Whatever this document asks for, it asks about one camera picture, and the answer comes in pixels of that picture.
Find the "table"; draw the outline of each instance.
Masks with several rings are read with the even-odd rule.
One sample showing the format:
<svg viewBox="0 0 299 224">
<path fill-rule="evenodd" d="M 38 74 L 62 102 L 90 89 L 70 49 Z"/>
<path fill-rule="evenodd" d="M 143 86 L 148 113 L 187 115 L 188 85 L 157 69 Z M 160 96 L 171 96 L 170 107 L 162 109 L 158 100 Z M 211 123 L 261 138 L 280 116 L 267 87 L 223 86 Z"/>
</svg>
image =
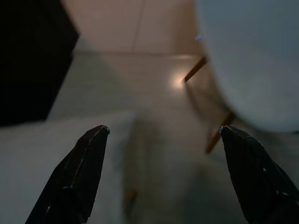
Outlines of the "table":
<svg viewBox="0 0 299 224">
<path fill-rule="evenodd" d="M 244 121 L 299 130 L 299 1 L 196 0 L 198 29 L 220 93 Z"/>
</svg>

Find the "white surface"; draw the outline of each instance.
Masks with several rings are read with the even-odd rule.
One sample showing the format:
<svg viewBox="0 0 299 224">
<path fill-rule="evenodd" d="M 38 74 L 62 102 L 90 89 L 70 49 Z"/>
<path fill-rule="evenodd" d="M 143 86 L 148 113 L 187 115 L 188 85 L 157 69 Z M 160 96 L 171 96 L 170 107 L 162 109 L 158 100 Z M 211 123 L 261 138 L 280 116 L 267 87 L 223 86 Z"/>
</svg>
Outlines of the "white surface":
<svg viewBox="0 0 299 224">
<path fill-rule="evenodd" d="M 197 0 L 216 83 L 243 120 L 299 130 L 299 2 Z"/>
<path fill-rule="evenodd" d="M 121 112 L 0 129 L 0 223 L 25 223 L 55 166 L 79 137 L 101 124 L 110 134 L 88 223 L 123 223 L 123 153 L 133 118 L 132 113 Z"/>
</svg>

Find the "tiled floor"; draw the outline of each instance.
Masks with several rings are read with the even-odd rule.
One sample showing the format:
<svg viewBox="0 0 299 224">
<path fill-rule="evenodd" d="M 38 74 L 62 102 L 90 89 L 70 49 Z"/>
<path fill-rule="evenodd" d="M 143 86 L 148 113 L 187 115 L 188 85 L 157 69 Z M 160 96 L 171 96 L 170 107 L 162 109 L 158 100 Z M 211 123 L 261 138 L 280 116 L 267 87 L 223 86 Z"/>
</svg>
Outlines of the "tiled floor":
<svg viewBox="0 0 299 224">
<path fill-rule="evenodd" d="M 77 51 L 202 54 L 193 0 L 63 0 Z"/>
<path fill-rule="evenodd" d="M 55 114 L 138 111 L 126 157 L 126 185 L 139 191 L 132 223 L 246 223 L 222 144 L 204 155 L 210 128 L 227 110 L 209 66 L 188 82 L 197 110 L 181 83 L 203 53 L 194 41 L 193 1 L 64 4 L 81 38 L 55 107 L 69 104 Z M 238 120 L 234 125 L 258 137 L 299 185 L 297 135 L 259 132 Z"/>
</svg>

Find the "dark cabinet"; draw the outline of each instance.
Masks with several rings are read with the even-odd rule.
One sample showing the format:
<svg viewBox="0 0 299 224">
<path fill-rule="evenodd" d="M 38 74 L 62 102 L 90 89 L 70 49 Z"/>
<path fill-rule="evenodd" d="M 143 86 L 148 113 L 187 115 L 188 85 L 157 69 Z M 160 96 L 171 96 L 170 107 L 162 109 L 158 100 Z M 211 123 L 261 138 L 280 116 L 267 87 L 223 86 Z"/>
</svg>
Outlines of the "dark cabinet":
<svg viewBox="0 0 299 224">
<path fill-rule="evenodd" d="M 57 0 L 7 1 L 2 10 L 0 125 L 44 120 L 78 33 Z"/>
</svg>

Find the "wooden chair leg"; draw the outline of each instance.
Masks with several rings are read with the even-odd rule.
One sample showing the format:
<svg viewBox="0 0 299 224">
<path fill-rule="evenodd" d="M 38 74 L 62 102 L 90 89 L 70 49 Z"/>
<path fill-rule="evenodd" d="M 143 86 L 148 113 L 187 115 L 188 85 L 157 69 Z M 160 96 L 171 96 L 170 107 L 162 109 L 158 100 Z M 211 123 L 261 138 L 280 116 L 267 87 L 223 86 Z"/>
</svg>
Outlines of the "wooden chair leg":
<svg viewBox="0 0 299 224">
<path fill-rule="evenodd" d="M 205 64 L 207 63 L 207 59 L 203 56 L 196 65 L 189 71 L 189 73 L 185 76 L 184 82 L 187 82 L 196 72 L 198 72 Z"/>
<path fill-rule="evenodd" d="M 223 122 L 221 123 L 221 126 L 229 125 L 232 123 L 232 121 L 235 119 L 235 114 L 233 112 L 229 112 Z M 208 142 L 208 145 L 206 147 L 206 154 L 210 154 L 217 142 L 219 141 L 221 135 L 219 130 L 211 137 L 211 139 Z"/>
<path fill-rule="evenodd" d="M 128 190 L 125 192 L 125 214 L 129 217 L 133 206 L 135 205 L 138 192 L 136 190 Z"/>
</svg>

